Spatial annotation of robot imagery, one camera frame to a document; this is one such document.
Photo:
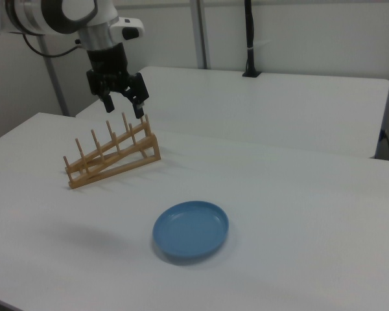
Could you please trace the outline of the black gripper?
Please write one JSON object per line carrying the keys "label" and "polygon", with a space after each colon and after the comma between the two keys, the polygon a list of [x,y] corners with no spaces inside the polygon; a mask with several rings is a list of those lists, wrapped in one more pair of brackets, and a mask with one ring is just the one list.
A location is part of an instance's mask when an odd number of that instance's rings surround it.
{"label": "black gripper", "polygon": [[143,106],[149,98],[148,90],[141,73],[129,76],[123,44],[99,51],[87,51],[87,55],[91,63],[91,69],[86,73],[89,88],[91,94],[103,102],[106,112],[114,110],[110,96],[113,91],[122,93],[132,103],[137,119],[143,117]]}

